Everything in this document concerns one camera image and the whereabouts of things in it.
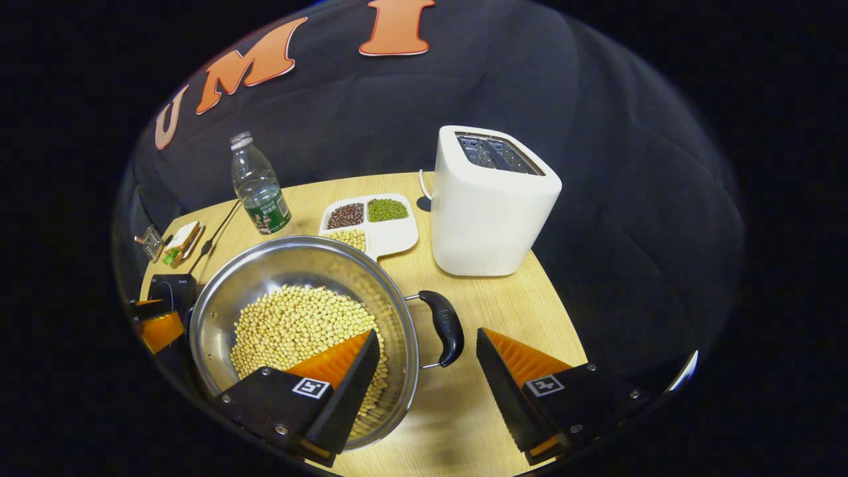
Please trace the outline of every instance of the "letter m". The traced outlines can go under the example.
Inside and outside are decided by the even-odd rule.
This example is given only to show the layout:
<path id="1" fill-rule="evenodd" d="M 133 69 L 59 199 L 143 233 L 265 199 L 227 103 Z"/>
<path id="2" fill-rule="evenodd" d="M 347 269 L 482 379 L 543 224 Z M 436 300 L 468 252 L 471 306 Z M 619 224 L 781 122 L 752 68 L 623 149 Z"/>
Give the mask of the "letter m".
<path id="1" fill-rule="evenodd" d="M 227 94 L 235 93 L 248 68 L 250 74 L 244 78 L 244 86 L 247 87 L 256 86 L 291 71 L 294 68 L 294 60 L 288 57 L 288 43 L 292 39 L 294 29 L 303 24 L 306 18 L 292 20 L 269 31 L 244 56 L 238 50 L 232 50 L 210 65 L 206 70 L 206 82 L 196 109 L 197 113 L 201 115 L 218 104 L 219 83 Z"/>

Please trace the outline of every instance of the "stainless steel pot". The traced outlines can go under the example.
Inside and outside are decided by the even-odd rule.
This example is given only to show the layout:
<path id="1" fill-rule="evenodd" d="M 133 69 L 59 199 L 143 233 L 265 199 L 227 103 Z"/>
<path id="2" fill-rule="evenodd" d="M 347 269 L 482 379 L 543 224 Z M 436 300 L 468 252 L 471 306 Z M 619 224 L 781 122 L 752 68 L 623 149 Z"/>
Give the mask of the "stainless steel pot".
<path id="1" fill-rule="evenodd" d="M 446 367 L 462 352 L 459 318 L 438 293 L 404 297 L 392 279 L 367 255 L 336 240 L 310 236 L 276 238 L 245 250 L 226 263 L 198 297 L 189 325 L 194 363 L 209 396 L 238 381 L 230 352 L 236 343 L 239 312 L 282 285 L 327 287 L 365 304 L 384 339 L 388 386 L 377 407 L 354 424 L 344 449 L 379 441 L 403 419 L 416 392 L 419 368 Z M 444 350 L 439 362 L 420 366 L 416 327 L 407 300 L 421 299 L 432 310 Z"/>

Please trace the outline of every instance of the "plastic water bottle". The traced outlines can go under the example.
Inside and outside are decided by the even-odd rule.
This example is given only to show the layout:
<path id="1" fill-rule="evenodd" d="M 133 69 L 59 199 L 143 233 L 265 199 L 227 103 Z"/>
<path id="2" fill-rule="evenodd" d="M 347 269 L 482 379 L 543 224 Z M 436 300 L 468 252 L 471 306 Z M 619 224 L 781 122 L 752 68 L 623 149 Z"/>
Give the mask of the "plastic water bottle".
<path id="1" fill-rule="evenodd" d="M 255 146 L 250 132 L 230 139 L 232 186 L 236 196 L 259 233 L 282 230 L 292 220 L 292 212 L 282 197 L 271 163 Z"/>

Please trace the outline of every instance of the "black cable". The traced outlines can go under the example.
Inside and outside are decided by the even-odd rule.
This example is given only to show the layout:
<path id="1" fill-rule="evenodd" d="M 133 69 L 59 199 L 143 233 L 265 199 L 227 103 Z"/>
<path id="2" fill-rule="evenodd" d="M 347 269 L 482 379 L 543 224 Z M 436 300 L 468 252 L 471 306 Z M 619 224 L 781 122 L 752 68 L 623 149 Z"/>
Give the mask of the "black cable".
<path id="1" fill-rule="evenodd" d="M 241 204 L 241 202 L 236 199 L 236 203 L 232 206 L 232 209 L 230 209 L 230 213 L 226 215 L 224 221 L 220 223 L 220 225 L 218 226 L 218 230 L 215 230 L 215 233 L 212 234 L 212 237 L 209 237 L 209 240 L 204 243 L 204 246 L 200 249 L 200 255 L 198 256 L 198 259 L 194 261 L 194 265 L 192 265 L 192 267 L 188 270 L 189 275 L 194 272 L 194 267 L 198 265 L 200 259 L 204 258 L 206 254 L 208 254 L 209 251 L 212 250 L 212 240 L 215 239 L 215 236 L 218 235 L 218 232 L 220 232 L 220 230 L 224 227 L 226 221 L 230 220 L 230 216 L 232 216 L 232 213 L 236 211 L 236 207 L 238 207 L 239 204 Z"/>

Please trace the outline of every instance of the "wooden table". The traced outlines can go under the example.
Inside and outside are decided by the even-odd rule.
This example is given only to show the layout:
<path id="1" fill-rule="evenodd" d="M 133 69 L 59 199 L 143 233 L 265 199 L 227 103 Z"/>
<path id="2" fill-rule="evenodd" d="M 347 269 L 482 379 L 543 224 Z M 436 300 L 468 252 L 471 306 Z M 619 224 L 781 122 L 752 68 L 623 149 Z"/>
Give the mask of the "wooden table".
<path id="1" fill-rule="evenodd" d="M 432 190 L 431 172 L 425 173 L 425 184 Z M 380 266 L 405 295 L 431 289 L 448 297 L 462 322 L 466 347 L 451 366 L 421 370 L 412 407 L 391 434 L 372 446 L 340 454 L 329 470 L 351 476 L 498 477 L 538 467 L 528 465 L 518 451 L 494 403 L 477 362 L 477 329 L 491 328 L 573 366 L 587 361 L 580 339 L 533 252 L 508 277 L 455 277 L 438 268 L 430 246 L 430 213 L 415 207 L 421 197 L 417 173 L 351 177 L 284 188 L 292 223 L 280 232 L 260 235 L 248 215 L 236 210 L 215 238 L 210 256 L 200 260 L 193 275 L 199 284 L 207 283 L 233 256 L 253 245 L 293 234 L 316 235 L 324 210 L 332 202 L 382 193 L 403 194 L 413 204 L 419 239 L 405 252 L 381 257 Z M 235 200 L 177 217 L 162 235 L 167 237 L 186 223 L 201 221 L 207 226 L 201 244 L 212 236 L 233 204 Z M 199 247 L 174 268 L 161 260 L 149 264 L 140 298 L 147 297 L 155 273 L 188 272 L 198 255 Z M 432 328 L 430 310 L 419 300 L 408 306 L 418 330 L 421 363 L 436 362 L 442 347 Z"/>

